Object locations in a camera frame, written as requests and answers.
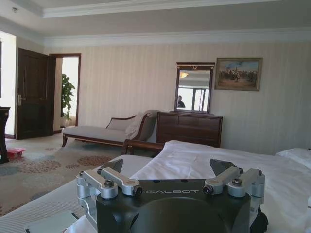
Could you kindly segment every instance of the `ceiling light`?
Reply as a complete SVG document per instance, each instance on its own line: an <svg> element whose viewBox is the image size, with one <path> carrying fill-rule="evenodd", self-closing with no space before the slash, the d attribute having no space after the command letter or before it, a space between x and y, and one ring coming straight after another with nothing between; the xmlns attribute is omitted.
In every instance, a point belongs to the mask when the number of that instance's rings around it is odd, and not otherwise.
<svg viewBox="0 0 311 233"><path fill-rule="evenodd" d="M179 73L179 78L180 78L180 79L183 79L183 78L187 77L188 75L189 75L189 74L186 73L186 72L180 72L180 73Z"/></svg>

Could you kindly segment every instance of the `doorway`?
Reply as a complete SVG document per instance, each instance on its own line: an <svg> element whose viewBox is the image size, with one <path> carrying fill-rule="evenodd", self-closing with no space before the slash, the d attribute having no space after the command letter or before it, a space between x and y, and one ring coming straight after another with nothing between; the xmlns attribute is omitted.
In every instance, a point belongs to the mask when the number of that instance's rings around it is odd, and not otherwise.
<svg viewBox="0 0 311 233"><path fill-rule="evenodd" d="M54 133L78 125L81 54L50 54L56 58Z"/></svg>

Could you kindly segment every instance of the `patterned carpet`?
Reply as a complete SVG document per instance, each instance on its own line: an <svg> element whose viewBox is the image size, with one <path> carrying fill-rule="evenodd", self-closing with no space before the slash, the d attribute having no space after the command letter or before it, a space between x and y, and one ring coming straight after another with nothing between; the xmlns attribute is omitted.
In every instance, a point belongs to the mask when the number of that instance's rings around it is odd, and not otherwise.
<svg viewBox="0 0 311 233"><path fill-rule="evenodd" d="M0 216L73 180L121 154L120 147L68 141L62 135L6 140L8 148L25 148L23 157L0 165Z"/></svg>

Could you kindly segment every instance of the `door handle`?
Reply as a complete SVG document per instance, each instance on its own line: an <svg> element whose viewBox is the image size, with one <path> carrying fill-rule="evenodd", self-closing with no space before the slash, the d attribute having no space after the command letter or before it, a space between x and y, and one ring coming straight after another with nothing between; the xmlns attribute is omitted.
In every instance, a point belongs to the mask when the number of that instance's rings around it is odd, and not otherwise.
<svg viewBox="0 0 311 233"><path fill-rule="evenodd" d="M17 105L21 105L21 100L25 100L26 98L22 98L21 95L17 95Z"/></svg>

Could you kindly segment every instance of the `logo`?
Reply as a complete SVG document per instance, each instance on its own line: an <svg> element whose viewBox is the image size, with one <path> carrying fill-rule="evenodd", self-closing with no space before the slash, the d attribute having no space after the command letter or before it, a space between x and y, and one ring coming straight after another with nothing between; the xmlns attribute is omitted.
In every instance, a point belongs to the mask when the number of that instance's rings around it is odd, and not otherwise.
<svg viewBox="0 0 311 233"><path fill-rule="evenodd" d="M166 191L166 190L148 190L146 191L147 194L187 194L187 193L197 193L199 190L172 190L172 191Z"/></svg>

